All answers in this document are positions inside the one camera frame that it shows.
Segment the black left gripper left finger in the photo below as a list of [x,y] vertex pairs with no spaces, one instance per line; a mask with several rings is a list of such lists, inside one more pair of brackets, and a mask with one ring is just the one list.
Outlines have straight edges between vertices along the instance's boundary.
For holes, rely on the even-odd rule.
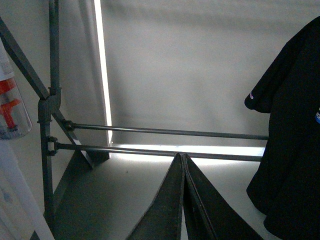
[[128,235],[128,240],[179,240],[185,170],[182,156],[174,156],[150,206]]

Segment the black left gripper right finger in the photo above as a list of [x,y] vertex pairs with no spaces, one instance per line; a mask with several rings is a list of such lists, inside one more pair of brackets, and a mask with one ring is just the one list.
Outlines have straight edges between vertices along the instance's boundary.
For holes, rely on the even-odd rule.
[[182,156],[185,171],[183,211],[190,240],[261,240],[225,201],[199,167]]

